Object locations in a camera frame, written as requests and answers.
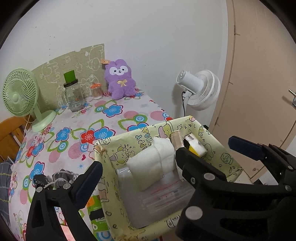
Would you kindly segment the green tissue pack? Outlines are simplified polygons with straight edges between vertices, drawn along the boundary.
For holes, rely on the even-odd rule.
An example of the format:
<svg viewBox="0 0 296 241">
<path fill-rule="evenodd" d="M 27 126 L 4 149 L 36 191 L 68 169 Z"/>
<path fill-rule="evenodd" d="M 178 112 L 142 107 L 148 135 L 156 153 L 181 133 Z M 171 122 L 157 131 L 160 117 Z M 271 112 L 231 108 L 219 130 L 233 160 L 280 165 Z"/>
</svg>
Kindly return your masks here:
<svg viewBox="0 0 296 241">
<path fill-rule="evenodd" d="M 86 207 L 93 231 L 108 231 L 99 195 L 91 196 L 86 204 Z"/>
</svg>

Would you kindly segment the clear plastic package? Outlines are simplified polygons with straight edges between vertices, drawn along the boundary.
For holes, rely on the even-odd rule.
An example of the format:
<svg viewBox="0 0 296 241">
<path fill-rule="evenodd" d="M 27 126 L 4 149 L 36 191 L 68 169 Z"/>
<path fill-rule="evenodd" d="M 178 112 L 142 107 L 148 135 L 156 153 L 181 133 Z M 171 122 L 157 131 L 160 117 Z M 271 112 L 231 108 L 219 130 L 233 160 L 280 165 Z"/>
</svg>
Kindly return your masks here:
<svg viewBox="0 0 296 241">
<path fill-rule="evenodd" d="M 179 179 L 176 170 L 144 191 L 138 189 L 128 167 L 117 169 L 116 174 L 127 216 L 135 228 L 148 226 L 183 209 L 194 193 L 188 182 Z"/>
</svg>

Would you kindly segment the white cloth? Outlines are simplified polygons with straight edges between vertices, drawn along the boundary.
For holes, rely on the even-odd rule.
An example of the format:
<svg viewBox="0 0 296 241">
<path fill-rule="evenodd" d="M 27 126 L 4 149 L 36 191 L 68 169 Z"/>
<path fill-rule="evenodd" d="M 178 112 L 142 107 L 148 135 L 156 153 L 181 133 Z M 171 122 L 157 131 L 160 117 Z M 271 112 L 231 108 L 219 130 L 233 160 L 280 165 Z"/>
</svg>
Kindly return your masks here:
<svg viewBox="0 0 296 241">
<path fill-rule="evenodd" d="M 140 191 L 175 170 L 175 149 L 169 138 L 154 137 L 152 145 L 126 162 Z"/>
</svg>

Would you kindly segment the beige bandage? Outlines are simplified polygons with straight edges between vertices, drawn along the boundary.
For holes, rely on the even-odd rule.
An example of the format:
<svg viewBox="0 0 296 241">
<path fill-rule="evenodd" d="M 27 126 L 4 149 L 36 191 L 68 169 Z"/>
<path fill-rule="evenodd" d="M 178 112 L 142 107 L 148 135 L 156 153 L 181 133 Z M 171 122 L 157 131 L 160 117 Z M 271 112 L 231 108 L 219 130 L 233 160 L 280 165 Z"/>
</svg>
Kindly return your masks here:
<svg viewBox="0 0 296 241">
<path fill-rule="evenodd" d="M 184 147 L 183 137 L 182 137 L 181 132 L 179 130 L 176 130 L 171 133 L 170 141 L 171 141 L 175 151 L 179 148 Z"/>
</svg>

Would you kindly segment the white yellow soft item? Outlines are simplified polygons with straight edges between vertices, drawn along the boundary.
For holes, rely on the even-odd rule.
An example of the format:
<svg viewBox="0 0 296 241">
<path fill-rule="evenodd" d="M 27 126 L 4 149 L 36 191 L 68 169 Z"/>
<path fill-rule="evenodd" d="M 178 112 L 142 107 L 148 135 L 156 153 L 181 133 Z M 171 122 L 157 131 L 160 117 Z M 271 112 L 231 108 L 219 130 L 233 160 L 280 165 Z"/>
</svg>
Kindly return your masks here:
<svg viewBox="0 0 296 241">
<path fill-rule="evenodd" d="M 190 152 L 198 157 L 203 157 L 207 154 L 206 148 L 200 143 L 200 141 L 191 133 L 184 136 L 184 146 Z"/>
</svg>

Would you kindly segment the beige door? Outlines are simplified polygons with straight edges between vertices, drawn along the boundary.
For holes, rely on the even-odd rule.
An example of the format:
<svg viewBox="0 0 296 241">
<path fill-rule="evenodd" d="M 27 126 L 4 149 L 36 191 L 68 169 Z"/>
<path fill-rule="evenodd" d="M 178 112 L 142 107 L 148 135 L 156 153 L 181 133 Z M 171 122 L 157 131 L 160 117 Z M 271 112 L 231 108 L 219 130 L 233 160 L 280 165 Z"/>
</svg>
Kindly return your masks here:
<svg viewBox="0 0 296 241">
<path fill-rule="evenodd" d="M 228 49 L 211 123 L 224 146 L 232 136 L 295 153 L 295 42 L 260 1 L 227 1 Z"/>
</svg>

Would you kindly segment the grey plaid bedding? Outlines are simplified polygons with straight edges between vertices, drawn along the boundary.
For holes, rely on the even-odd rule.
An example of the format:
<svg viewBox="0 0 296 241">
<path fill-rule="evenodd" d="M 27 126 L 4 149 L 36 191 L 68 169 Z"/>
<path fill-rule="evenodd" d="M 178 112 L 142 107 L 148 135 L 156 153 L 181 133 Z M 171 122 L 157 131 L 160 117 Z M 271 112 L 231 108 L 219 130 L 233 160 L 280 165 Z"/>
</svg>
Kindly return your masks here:
<svg viewBox="0 0 296 241">
<path fill-rule="evenodd" d="M 1 216 L 7 225 L 10 225 L 9 216 L 9 187 L 11 181 L 11 166 L 13 162 L 8 158 L 6 161 L 1 162 L 0 172 L 1 172 L 1 188 L 0 188 L 0 198 L 1 198 Z"/>
</svg>

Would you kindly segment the floral tablecloth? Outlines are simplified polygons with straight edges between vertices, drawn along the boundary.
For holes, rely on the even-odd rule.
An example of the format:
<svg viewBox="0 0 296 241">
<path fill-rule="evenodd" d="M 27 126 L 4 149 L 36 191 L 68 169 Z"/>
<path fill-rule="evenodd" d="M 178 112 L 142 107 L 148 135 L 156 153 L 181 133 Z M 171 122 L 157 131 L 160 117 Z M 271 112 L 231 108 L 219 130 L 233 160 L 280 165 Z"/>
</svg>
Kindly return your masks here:
<svg viewBox="0 0 296 241">
<path fill-rule="evenodd" d="M 142 90 L 113 100 L 89 97 L 77 112 L 62 106 L 55 119 L 39 132 L 28 131 L 11 167 L 8 189 L 10 229 L 25 240 L 27 219 L 35 192 L 36 174 L 51 176 L 59 170 L 82 174 L 95 158 L 96 142 L 106 144 L 114 135 L 169 121 L 171 117 Z"/>
</svg>

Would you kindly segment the yellow fabric storage basket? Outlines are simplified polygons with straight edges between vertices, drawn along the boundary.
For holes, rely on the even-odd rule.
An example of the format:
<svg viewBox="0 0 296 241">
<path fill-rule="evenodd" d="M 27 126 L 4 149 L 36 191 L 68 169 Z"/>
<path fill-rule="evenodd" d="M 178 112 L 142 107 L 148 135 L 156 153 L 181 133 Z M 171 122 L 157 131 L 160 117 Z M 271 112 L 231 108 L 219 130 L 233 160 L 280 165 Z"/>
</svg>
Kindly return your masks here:
<svg viewBox="0 0 296 241">
<path fill-rule="evenodd" d="M 181 210 L 169 212 L 163 219 L 157 219 L 150 225 L 131 223 L 131 214 L 127 213 L 119 191 L 116 170 L 124 168 L 129 157 L 138 154 L 152 144 L 154 137 L 168 138 L 174 131 L 182 136 L 192 133 L 208 151 L 204 160 L 223 172 L 227 181 L 234 182 L 242 172 L 242 167 L 231 157 L 215 137 L 193 117 L 186 116 L 174 120 L 145 126 L 127 133 L 111 137 L 106 143 L 97 142 L 105 151 L 95 153 L 95 159 L 103 166 L 103 175 L 98 184 L 102 209 L 107 226 L 114 240 L 153 240 L 175 228 L 180 219 Z"/>
</svg>

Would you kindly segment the wooden bed headboard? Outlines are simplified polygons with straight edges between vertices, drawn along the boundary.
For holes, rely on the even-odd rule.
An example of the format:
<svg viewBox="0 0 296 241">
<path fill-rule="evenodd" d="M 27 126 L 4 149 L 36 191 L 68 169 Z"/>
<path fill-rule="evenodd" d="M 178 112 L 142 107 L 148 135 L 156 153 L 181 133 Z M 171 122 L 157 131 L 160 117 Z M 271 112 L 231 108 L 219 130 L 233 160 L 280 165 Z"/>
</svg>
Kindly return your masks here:
<svg viewBox="0 0 296 241">
<path fill-rule="evenodd" d="M 27 130 L 33 122 L 29 115 L 25 117 L 11 117 L 1 122 L 1 162 L 8 157 L 15 160 Z"/>
</svg>

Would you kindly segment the white standing fan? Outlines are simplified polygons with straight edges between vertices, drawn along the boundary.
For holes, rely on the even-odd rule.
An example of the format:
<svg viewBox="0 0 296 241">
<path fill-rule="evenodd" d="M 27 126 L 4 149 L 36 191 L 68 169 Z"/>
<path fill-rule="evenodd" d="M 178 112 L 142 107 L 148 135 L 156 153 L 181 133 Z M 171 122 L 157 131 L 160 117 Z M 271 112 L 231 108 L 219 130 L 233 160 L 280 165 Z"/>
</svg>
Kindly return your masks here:
<svg viewBox="0 0 296 241">
<path fill-rule="evenodd" d="M 219 78 L 210 70 L 202 70 L 195 75 L 182 70 L 178 74 L 176 82 L 184 89 L 182 92 L 184 115 L 187 106 L 196 111 L 210 107 L 217 100 L 221 89 Z"/>
</svg>

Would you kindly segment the glass mason jar mug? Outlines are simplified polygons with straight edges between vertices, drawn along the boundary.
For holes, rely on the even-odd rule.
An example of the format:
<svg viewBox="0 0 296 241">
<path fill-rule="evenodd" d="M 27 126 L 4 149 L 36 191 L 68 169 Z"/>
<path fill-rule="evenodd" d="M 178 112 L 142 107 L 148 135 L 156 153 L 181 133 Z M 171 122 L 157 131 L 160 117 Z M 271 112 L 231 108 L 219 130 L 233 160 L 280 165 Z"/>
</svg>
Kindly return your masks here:
<svg viewBox="0 0 296 241">
<path fill-rule="evenodd" d="M 75 79 L 69 83 L 64 84 L 64 92 L 62 93 L 63 102 L 69 106 L 72 112 L 80 111 L 84 108 L 85 100 L 82 89 Z"/>
</svg>

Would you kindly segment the green desk fan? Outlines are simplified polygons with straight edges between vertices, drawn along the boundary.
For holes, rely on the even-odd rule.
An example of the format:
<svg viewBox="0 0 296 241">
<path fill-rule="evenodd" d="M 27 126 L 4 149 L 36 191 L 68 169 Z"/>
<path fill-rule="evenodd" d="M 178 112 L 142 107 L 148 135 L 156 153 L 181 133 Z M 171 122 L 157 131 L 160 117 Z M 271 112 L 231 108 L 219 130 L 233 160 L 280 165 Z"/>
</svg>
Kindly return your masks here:
<svg viewBox="0 0 296 241">
<path fill-rule="evenodd" d="M 45 129 L 56 117 L 54 110 L 41 112 L 38 107 L 39 88 L 34 73 L 17 68 L 6 77 L 2 98 L 6 109 L 16 117 L 34 114 L 32 131 L 37 133 Z"/>
</svg>

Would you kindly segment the cotton swab jar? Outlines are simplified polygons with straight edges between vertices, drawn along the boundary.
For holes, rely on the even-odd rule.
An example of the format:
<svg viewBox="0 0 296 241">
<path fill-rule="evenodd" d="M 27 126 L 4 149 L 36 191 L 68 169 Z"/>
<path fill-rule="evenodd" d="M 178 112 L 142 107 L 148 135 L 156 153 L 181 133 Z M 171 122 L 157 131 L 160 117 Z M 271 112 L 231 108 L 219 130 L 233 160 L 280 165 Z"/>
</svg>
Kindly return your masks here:
<svg viewBox="0 0 296 241">
<path fill-rule="evenodd" d="M 93 98 L 102 98 L 103 96 L 103 90 L 101 88 L 101 84 L 100 83 L 93 83 L 90 86 L 91 89 L 91 94 Z"/>
</svg>

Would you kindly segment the green cup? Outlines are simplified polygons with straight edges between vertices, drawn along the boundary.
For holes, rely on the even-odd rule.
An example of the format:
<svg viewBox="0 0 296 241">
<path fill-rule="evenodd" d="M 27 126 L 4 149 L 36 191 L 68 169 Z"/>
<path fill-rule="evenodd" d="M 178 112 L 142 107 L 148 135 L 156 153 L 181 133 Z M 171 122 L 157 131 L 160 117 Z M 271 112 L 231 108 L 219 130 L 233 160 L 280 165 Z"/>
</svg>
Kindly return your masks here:
<svg viewBox="0 0 296 241">
<path fill-rule="evenodd" d="M 75 71 L 71 70 L 71 71 L 64 73 L 64 79 L 67 84 L 76 80 Z"/>
</svg>

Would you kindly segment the purple plush bunny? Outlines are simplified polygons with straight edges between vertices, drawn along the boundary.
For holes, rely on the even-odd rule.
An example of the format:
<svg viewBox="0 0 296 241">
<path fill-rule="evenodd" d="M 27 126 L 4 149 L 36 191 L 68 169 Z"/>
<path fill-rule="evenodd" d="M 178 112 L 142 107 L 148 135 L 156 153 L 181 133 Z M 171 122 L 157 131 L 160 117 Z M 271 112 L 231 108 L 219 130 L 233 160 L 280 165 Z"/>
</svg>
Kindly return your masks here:
<svg viewBox="0 0 296 241">
<path fill-rule="evenodd" d="M 113 100 L 131 97 L 136 94 L 136 82 L 132 78 L 131 68 L 123 59 L 111 61 L 106 65 L 104 79 Z"/>
</svg>

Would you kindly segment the green patterned wall sheet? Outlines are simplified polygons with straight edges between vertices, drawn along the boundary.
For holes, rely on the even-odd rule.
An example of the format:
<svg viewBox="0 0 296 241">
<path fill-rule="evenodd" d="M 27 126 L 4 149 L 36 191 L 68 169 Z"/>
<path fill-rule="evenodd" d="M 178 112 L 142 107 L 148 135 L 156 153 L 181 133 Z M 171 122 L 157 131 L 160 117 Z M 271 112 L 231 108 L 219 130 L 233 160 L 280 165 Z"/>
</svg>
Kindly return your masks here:
<svg viewBox="0 0 296 241">
<path fill-rule="evenodd" d="M 104 79 L 105 70 L 101 60 L 105 58 L 104 44 L 82 48 L 54 58 L 32 72 L 35 75 L 38 87 L 38 105 L 42 112 L 54 110 L 62 106 L 62 93 L 64 91 L 64 73 L 73 70 L 78 79 L 84 97 L 91 96 L 90 86 L 100 83 L 104 92 L 107 84 Z"/>
</svg>

